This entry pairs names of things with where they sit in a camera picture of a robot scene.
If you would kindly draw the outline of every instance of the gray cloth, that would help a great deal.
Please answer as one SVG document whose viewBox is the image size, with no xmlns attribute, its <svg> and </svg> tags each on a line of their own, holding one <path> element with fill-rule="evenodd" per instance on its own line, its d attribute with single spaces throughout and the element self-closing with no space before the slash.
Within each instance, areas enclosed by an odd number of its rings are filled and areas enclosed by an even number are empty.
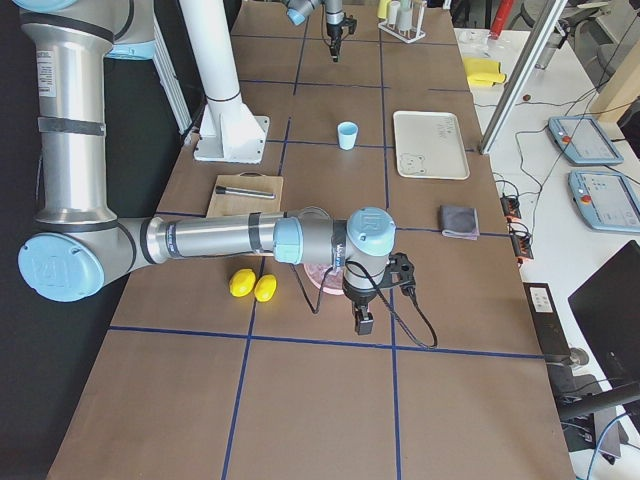
<svg viewBox="0 0 640 480">
<path fill-rule="evenodd" d="M 442 205 L 440 207 L 440 229 L 445 237 L 476 240 L 478 230 L 478 212 L 472 207 Z"/>
</svg>

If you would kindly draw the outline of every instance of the white table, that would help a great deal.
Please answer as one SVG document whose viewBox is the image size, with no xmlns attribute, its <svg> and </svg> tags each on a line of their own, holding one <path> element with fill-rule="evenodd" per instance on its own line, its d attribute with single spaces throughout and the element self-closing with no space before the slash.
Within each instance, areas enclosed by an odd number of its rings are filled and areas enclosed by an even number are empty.
<svg viewBox="0 0 640 480">
<path fill-rule="evenodd" d="M 497 41 L 486 43 L 486 30 L 457 29 L 458 45 L 463 56 L 488 57 L 501 62 L 502 71 L 509 76 L 524 46 L 529 32 L 505 31 Z M 516 132 L 541 130 L 547 119 L 554 115 L 565 115 L 571 105 L 534 105 L 533 102 L 563 104 L 571 102 L 593 88 L 593 84 L 569 45 L 556 52 L 546 70 L 534 70 L 522 92 L 529 94 L 530 104 L 516 106 L 503 129 L 499 132 L 490 156 L 496 179 L 513 182 L 520 193 L 537 192 L 539 187 L 520 169 L 520 157 L 516 144 Z M 476 113 L 484 132 L 495 105 L 503 92 L 503 86 L 490 88 L 471 87 Z M 569 114 L 585 112 L 592 95 L 577 103 Z M 603 125 L 612 139 L 623 138 L 616 124 Z M 565 335 L 571 346 L 587 351 L 591 361 L 576 371 L 576 375 L 590 373 L 596 378 L 605 378 L 594 360 L 582 332 L 580 331 L 568 303 L 568 297 L 582 285 L 603 263 L 614 255 L 629 240 L 640 242 L 640 235 L 596 232 L 583 222 L 571 197 L 567 175 L 574 169 L 565 159 L 555 163 L 559 149 L 546 131 L 537 134 L 519 135 L 524 157 L 524 168 L 542 182 L 547 176 L 535 214 L 533 254 L 535 260 L 525 262 L 520 269 L 524 282 L 548 283 Z M 616 147 L 624 156 L 622 165 L 615 167 L 621 172 L 640 180 L 640 162 L 626 142 L 617 142 Z M 588 167 L 589 170 L 606 170 L 604 167 Z M 498 191 L 515 193 L 509 185 L 497 184 Z M 633 185 L 636 194 L 640 187 Z M 533 227 L 533 210 L 536 195 L 520 198 L 522 222 Z M 640 445 L 640 436 L 629 419 L 622 421 L 630 442 Z M 587 473 L 592 450 L 575 452 L 571 460 L 576 474 Z M 614 466 L 598 459 L 592 479 L 637 479 L 640 472 L 640 452 L 622 447 L 622 458 Z"/>
</svg>

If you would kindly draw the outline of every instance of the white tray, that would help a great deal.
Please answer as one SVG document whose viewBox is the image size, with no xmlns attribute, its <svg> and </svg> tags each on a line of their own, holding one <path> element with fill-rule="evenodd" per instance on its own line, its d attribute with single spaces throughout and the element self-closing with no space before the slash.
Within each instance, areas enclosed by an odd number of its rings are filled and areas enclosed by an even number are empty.
<svg viewBox="0 0 640 480">
<path fill-rule="evenodd" d="M 393 114 L 398 173 L 410 178 L 469 178 L 458 118 L 453 113 Z"/>
</svg>

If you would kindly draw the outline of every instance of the wooden cutting board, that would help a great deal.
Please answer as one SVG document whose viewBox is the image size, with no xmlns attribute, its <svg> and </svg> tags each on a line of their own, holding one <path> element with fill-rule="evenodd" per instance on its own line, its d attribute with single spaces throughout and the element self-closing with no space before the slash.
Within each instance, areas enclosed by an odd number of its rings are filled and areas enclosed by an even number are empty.
<svg viewBox="0 0 640 480">
<path fill-rule="evenodd" d="M 267 175 L 218 175 L 218 178 L 216 179 L 216 187 L 235 187 L 259 190 L 261 192 L 271 192 L 275 193 L 276 198 L 267 199 L 229 194 L 221 195 L 215 193 L 216 189 L 214 187 L 211 202 L 209 202 L 209 209 L 207 210 L 207 217 L 243 215 L 253 212 L 279 212 L 283 183 L 284 178 Z"/>
</svg>

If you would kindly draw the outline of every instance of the white support pole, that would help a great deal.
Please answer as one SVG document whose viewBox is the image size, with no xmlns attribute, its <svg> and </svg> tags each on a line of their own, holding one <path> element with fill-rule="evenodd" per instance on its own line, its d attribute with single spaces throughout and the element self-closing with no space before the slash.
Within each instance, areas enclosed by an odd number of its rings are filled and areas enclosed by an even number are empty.
<svg viewBox="0 0 640 480">
<path fill-rule="evenodd" d="M 269 126 L 242 103 L 222 0 L 180 0 L 207 96 L 197 160 L 259 163 Z"/>
<path fill-rule="evenodd" d="M 491 150 L 493 142 L 518 101 L 524 84 L 529 79 L 529 75 L 531 75 L 551 33 L 553 33 L 566 4 L 567 0 L 547 0 L 538 21 L 533 26 L 533 31 L 529 35 L 527 43 L 522 49 L 518 62 L 513 68 L 511 78 L 507 82 L 502 97 L 500 97 L 496 110 L 489 121 L 487 130 L 482 137 L 482 142 L 480 143 L 480 152 L 482 154 L 487 154 Z"/>
</svg>

